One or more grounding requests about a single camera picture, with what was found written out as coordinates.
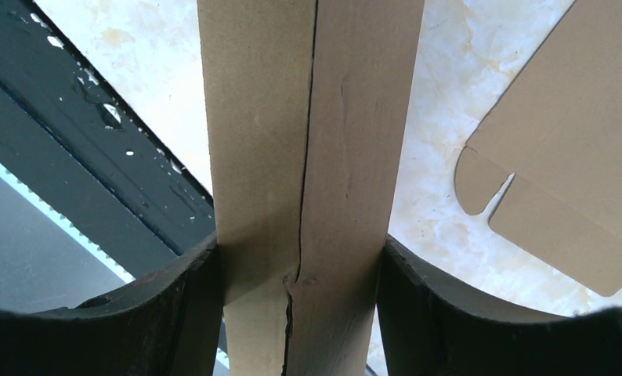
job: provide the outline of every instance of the cardboard piece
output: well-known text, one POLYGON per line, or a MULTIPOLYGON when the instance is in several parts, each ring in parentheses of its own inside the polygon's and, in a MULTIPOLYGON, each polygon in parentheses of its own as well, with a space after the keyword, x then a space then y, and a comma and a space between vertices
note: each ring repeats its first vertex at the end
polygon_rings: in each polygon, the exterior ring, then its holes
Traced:
POLYGON ((604 295, 622 287, 622 0, 577 1, 470 137, 455 187, 491 228, 604 295))
POLYGON ((232 375, 363 375, 422 8, 198 1, 232 375))

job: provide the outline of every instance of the cardboard tab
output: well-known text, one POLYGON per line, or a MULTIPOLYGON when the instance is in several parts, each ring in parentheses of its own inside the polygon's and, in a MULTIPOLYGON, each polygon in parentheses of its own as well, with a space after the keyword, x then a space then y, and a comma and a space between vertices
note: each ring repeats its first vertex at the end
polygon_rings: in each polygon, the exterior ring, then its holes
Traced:
POLYGON ((232 375, 363 375, 423 1, 199 0, 232 375))
POLYGON ((577 1, 484 118, 468 149, 474 155, 459 159, 455 179, 467 213, 497 192, 494 171, 515 173, 491 228, 595 292, 617 292, 622 0, 577 1), (479 194, 469 194, 473 189, 479 194))

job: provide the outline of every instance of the cardboard edge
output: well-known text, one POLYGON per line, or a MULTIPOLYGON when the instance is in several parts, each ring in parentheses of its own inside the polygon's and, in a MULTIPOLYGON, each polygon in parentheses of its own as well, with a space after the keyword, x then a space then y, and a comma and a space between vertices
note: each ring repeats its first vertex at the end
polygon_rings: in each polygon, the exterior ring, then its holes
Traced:
POLYGON ((578 317, 525 309, 393 243, 378 294, 390 374, 622 374, 622 308, 578 317))
POLYGON ((454 170, 454 191, 463 211, 468 215, 484 212, 510 173, 470 146, 465 146, 454 170))
POLYGON ((489 227, 601 296, 615 295, 622 288, 622 262, 609 262, 622 260, 622 239, 520 175, 489 217, 489 227), (582 252, 577 261, 577 252, 590 248, 602 251, 582 252))
POLYGON ((281 374, 317 0, 197 3, 230 373, 281 374))
POLYGON ((303 229, 303 219, 304 219, 304 201, 306 198, 306 185, 307 185, 307 175, 308 175, 308 167, 309 167, 309 137, 311 133, 311 113, 312 113, 312 105, 313 105, 313 73, 315 71, 316 66, 316 40, 318 33, 318 2, 316 0, 313 5, 313 25, 312 25, 312 41, 311 41, 311 64, 309 66, 309 101, 306 108, 306 138, 305 138, 305 149, 304 149, 304 164, 302 166, 302 185, 300 189, 300 200, 299 200, 299 220, 298 220, 298 260, 297 266, 294 271, 294 275, 286 275, 283 280, 283 284, 286 291, 286 327, 284 329, 284 363, 281 366, 281 374, 288 374, 288 364, 290 359, 290 351, 291 351, 291 340, 293 335, 293 323, 295 321, 295 315, 293 310, 293 287, 297 284, 299 280, 300 273, 302 271, 302 229, 303 229))

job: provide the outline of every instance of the white marble surface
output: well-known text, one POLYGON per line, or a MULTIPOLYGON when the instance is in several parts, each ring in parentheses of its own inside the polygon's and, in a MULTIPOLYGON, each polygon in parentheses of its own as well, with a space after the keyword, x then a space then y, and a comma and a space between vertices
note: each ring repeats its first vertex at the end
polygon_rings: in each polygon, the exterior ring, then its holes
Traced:
MULTIPOLYGON (((466 215, 454 195, 463 143, 572 0, 427 0, 390 233, 492 295, 561 315, 603 298, 466 215)), ((195 0, 38 0, 57 26, 211 189, 195 0)), ((374 325, 369 364, 386 374, 374 325)))

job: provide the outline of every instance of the water droplet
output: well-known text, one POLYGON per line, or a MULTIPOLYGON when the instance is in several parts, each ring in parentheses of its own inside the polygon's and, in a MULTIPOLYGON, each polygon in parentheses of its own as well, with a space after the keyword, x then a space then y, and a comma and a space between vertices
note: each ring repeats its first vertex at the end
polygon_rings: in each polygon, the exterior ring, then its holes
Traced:
POLYGON ((34 22, 36 22, 37 24, 41 25, 41 27, 44 27, 44 28, 46 28, 46 29, 50 30, 50 29, 48 28, 48 25, 46 25, 46 24, 42 21, 42 19, 41 19, 41 18, 39 18, 39 16, 37 16, 36 14, 34 14, 34 13, 30 13, 30 18, 31 18, 34 22))
POLYGON ((170 160, 170 165, 171 165, 171 167, 172 167, 173 171, 177 172, 178 174, 181 174, 181 173, 182 173, 182 169, 181 169, 181 168, 179 168, 179 167, 177 166, 177 164, 175 164, 175 162, 174 162, 174 161, 170 160))
POLYGON ((118 121, 118 123, 122 123, 122 119, 120 117, 120 113, 118 112, 118 109, 115 108, 115 106, 105 103, 103 105, 103 108, 105 108, 111 115, 113 115, 113 118, 115 118, 115 120, 118 121))
POLYGON ((85 68, 85 73, 87 74, 87 79, 89 79, 94 85, 99 84, 99 80, 94 77, 94 73, 91 70, 85 68))
POLYGON ((48 43, 50 43, 53 47, 57 47, 58 49, 64 49, 64 44, 59 38, 49 35, 47 39, 48 43))

